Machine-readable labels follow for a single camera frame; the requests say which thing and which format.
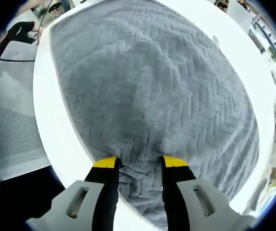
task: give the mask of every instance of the white table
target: white table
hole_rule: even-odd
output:
[[[233,209],[242,212],[258,185],[272,152],[273,105],[276,101],[276,88],[272,77],[251,39],[220,9],[205,0],[160,0],[159,2],[192,21],[210,38],[217,37],[220,49],[241,78],[251,100],[259,127],[260,157],[247,183],[230,204]],[[92,3],[92,0],[88,0],[78,5],[44,30],[35,62],[33,94],[38,130],[51,165],[65,187],[75,180],[83,180],[91,169],[93,160],[88,149],[76,135],[69,119],[49,52],[49,29],[63,18]],[[137,231],[155,229],[124,201],[119,200],[114,229],[122,230],[122,228]]]

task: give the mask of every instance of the black cable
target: black cable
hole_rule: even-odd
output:
[[[41,19],[40,25],[38,25],[38,32],[37,32],[37,41],[38,41],[38,44],[39,44],[38,33],[39,33],[40,28],[41,28],[41,25],[42,25],[42,23],[43,23],[43,19],[45,18],[45,15],[46,15],[48,9],[50,8],[51,3],[52,3],[52,0],[50,0],[50,3],[48,4],[48,6],[47,6],[47,8],[46,8],[46,11],[45,11],[45,13],[44,13],[44,15],[43,15],[43,17],[42,17],[42,19]]]
[[[36,60],[13,60],[13,59],[0,59],[0,61],[5,62],[14,62],[14,63],[28,63],[28,62],[35,62]]]

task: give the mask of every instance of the mesh panel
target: mesh panel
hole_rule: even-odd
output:
[[[45,156],[35,118],[0,107],[0,165],[15,166]]]

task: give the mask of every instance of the chevron pattern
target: chevron pattern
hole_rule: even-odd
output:
[[[96,160],[122,159],[121,195],[157,227],[167,228],[163,153],[229,199],[244,185],[259,153],[250,100],[187,19],[148,0],[105,1],[52,28],[51,51],[82,140]]]

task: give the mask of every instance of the white tabletop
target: white tabletop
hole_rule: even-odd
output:
[[[98,0],[88,0],[68,11],[43,32],[34,68],[34,109],[38,130],[46,154],[56,175],[65,187],[75,180],[83,180],[92,167],[92,159],[72,126],[60,91],[58,78],[50,54],[49,29],[65,17],[72,15]],[[258,185],[271,155],[274,137],[274,103],[276,88],[259,50],[251,39],[228,15],[205,0],[160,0],[196,24],[210,38],[216,36],[223,54],[241,78],[256,115],[260,157],[245,186],[232,200],[231,206],[243,211],[254,187]],[[121,200],[114,219],[115,230],[154,230]]]

